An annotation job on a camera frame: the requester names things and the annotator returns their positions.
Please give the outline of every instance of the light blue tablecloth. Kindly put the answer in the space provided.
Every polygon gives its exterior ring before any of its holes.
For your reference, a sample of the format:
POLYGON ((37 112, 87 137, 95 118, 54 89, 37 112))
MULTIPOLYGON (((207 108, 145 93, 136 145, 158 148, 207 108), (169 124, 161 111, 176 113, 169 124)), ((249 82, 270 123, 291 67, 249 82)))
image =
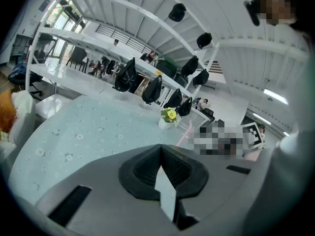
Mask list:
MULTIPOLYGON (((34 205, 49 188, 93 160, 152 144, 176 145, 184 131, 173 126, 163 131, 158 120, 158 114, 80 96, 36 129, 14 163, 9 186, 34 205)), ((188 148, 186 142, 181 146, 188 148)))

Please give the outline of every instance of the yellow flower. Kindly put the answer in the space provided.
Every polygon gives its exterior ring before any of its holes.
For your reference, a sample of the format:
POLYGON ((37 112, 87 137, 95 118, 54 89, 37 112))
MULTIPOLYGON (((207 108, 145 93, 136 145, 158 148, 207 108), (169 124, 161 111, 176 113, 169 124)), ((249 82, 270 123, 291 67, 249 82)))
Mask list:
POLYGON ((176 117, 176 112, 174 110, 170 110, 167 112, 168 117, 174 119, 176 117))

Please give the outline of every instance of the white ceiling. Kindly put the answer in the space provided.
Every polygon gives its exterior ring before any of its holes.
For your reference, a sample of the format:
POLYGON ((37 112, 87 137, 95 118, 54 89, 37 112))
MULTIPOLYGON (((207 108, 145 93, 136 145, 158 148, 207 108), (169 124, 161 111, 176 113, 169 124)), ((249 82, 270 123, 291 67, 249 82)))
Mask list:
MULTIPOLYGON (((249 47, 222 46, 216 59, 218 60, 227 85, 221 86, 232 95, 246 98, 250 101, 249 109, 262 115, 284 131, 290 131, 294 126, 294 118, 289 107, 277 100, 270 101, 262 93, 269 88, 283 94, 292 82, 298 78, 305 63, 301 60, 286 57, 286 50, 306 53, 307 44, 302 36, 289 26, 270 26, 261 20, 260 26, 252 24, 243 5, 245 0, 127 0, 158 16, 171 26, 181 37, 197 50, 196 38, 203 32, 210 32, 213 44, 220 40, 250 39, 266 40, 268 45, 281 44, 283 53, 275 53, 273 49, 249 47), (188 9, 186 20, 175 23, 167 18, 173 5, 182 2, 188 9)), ((168 38, 157 24, 142 19, 135 12, 122 8, 114 11, 115 27, 123 29, 144 42, 150 42, 153 48, 167 52, 176 48, 178 43, 168 38)), ((212 46, 204 59, 211 56, 212 46)), ((182 52, 181 49, 169 53, 174 57, 182 52)))

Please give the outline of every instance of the flower vase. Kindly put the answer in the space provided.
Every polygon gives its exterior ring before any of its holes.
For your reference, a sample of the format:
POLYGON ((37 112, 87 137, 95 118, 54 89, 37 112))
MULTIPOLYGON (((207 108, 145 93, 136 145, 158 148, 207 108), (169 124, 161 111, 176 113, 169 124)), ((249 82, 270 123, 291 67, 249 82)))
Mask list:
POLYGON ((165 122, 163 118, 159 119, 158 126, 160 127, 160 129, 168 129, 171 125, 172 124, 170 122, 165 122))

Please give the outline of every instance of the ceiling light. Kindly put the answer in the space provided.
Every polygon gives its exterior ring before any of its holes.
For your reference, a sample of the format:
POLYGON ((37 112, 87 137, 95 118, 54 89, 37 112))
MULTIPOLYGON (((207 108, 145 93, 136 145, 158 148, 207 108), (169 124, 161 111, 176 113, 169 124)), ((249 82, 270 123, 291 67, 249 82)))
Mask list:
POLYGON ((271 96, 271 97, 274 97, 275 99, 277 99, 277 100, 283 102, 284 104, 288 105, 288 102, 286 101, 286 99, 284 97, 282 97, 281 95, 278 95, 277 93, 272 92, 272 91, 270 91, 268 89, 265 89, 264 93, 269 95, 269 96, 271 96))
POLYGON ((253 113, 254 116, 256 116, 257 118, 263 120, 265 123, 267 123, 268 125, 271 125, 271 122, 267 121, 265 118, 259 116, 258 114, 253 113))

